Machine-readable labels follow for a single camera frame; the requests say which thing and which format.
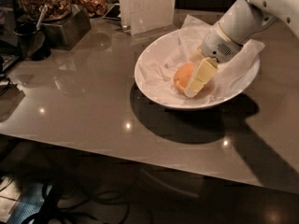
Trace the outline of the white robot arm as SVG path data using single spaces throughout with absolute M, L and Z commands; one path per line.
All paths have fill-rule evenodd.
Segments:
M 284 21 L 299 36 L 299 0 L 236 0 L 205 34 L 192 57 L 194 67 L 183 92 L 195 96 L 256 33 Z

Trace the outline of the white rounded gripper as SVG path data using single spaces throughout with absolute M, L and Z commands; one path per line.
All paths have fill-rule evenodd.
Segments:
M 184 94 L 193 98 L 203 89 L 217 74 L 218 63 L 232 60 L 249 38 L 262 30 L 262 23 L 263 13 L 258 8 L 247 0 L 236 0 L 190 56 L 195 64 Z

